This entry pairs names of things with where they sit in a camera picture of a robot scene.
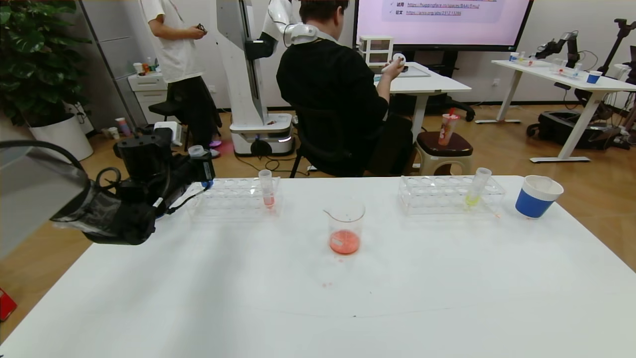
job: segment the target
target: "man in black sweater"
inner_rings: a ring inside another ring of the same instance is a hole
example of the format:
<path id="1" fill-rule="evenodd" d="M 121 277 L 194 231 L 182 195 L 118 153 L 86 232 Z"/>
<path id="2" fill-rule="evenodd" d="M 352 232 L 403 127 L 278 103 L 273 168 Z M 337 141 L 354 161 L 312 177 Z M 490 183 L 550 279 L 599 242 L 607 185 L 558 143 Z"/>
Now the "man in black sweater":
<path id="1" fill-rule="evenodd" d="M 349 0 L 301 0 L 300 17 L 337 41 L 348 6 Z M 355 164 L 376 174 L 400 174 L 412 150 L 411 122 L 393 115 L 386 122 L 384 118 L 391 81 L 403 66 L 401 61 L 389 64 L 376 87 L 374 73 L 356 51 L 330 39 L 317 39 L 291 45 L 282 56 L 276 79 L 285 101 L 339 114 L 345 148 Z M 305 135 L 320 143 L 325 131 L 320 132 Z M 312 164 L 321 168 L 318 162 Z M 343 167 L 351 164 L 341 163 Z"/>

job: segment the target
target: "black hair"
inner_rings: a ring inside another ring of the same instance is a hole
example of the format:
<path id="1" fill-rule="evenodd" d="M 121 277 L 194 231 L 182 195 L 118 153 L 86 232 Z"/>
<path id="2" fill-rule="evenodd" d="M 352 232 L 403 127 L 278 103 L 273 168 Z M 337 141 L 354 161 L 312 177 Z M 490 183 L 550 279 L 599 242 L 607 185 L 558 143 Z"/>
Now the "black hair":
<path id="1" fill-rule="evenodd" d="M 341 6 L 340 13 L 344 15 L 349 7 L 349 0 L 300 0 L 300 18 L 303 23 L 307 20 L 327 21 Z"/>

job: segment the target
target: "blue and white cup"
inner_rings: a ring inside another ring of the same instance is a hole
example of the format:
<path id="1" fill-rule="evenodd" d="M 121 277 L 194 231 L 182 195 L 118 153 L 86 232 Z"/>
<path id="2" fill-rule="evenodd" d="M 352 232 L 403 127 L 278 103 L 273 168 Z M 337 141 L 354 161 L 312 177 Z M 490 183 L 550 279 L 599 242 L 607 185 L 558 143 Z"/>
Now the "blue and white cup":
<path id="1" fill-rule="evenodd" d="M 602 75 L 603 72 L 601 71 L 590 71 L 590 75 L 588 76 L 588 83 L 597 83 Z"/>
<path id="2" fill-rule="evenodd" d="M 529 218 L 540 218 L 561 194 L 563 187 L 554 180 L 547 176 L 529 175 L 523 181 L 515 208 Z"/>

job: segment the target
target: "hand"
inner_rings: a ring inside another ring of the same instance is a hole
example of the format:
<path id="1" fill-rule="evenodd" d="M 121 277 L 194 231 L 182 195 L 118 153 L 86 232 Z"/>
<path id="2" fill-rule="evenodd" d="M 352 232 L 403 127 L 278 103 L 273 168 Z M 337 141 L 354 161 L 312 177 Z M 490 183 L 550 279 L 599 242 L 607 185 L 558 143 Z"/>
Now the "hand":
<path id="1" fill-rule="evenodd" d="M 396 77 L 402 73 L 404 69 L 404 61 L 402 58 L 397 59 L 396 61 L 391 61 L 390 63 L 384 65 L 384 69 L 382 70 L 382 76 L 388 76 L 391 80 L 394 80 Z"/>
<path id="2" fill-rule="evenodd" d="M 205 36 L 207 32 L 197 29 L 196 26 L 191 26 L 186 29 L 186 36 L 190 39 L 200 39 Z"/>

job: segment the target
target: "person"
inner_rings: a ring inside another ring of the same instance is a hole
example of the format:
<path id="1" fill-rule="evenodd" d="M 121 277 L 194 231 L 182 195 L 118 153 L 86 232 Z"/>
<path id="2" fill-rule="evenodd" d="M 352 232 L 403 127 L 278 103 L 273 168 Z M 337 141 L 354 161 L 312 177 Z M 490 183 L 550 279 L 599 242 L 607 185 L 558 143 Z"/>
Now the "person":
<path id="1" fill-rule="evenodd" d="M 218 157 L 212 147 L 221 145 L 221 117 L 201 77 L 204 69 L 197 62 L 194 44 L 207 32 L 200 25 L 187 26 L 172 0 L 139 0 L 139 4 L 154 35 L 152 44 L 168 83 L 167 99 L 183 103 L 177 118 L 188 125 L 193 144 L 211 148 L 212 156 Z"/>
<path id="2" fill-rule="evenodd" d="M 384 118 L 389 109 L 391 81 L 402 72 L 404 64 L 401 59 L 388 64 L 379 84 L 374 85 L 375 74 L 364 59 L 336 42 L 348 6 L 349 0 L 301 0 L 302 22 L 333 39 L 291 45 L 284 52 L 276 76 L 280 94 L 292 105 L 337 112 L 345 149 L 353 161 L 323 166 L 346 170 L 353 164 L 374 174 L 400 174 L 413 152 L 412 123 L 397 115 L 389 115 L 386 121 Z M 313 135 L 305 133 L 308 138 L 314 137 L 312 142 L 329 140 L 328 129 L 312 129 Z M 314 159 L 310 161 L 321 169 Z"/>

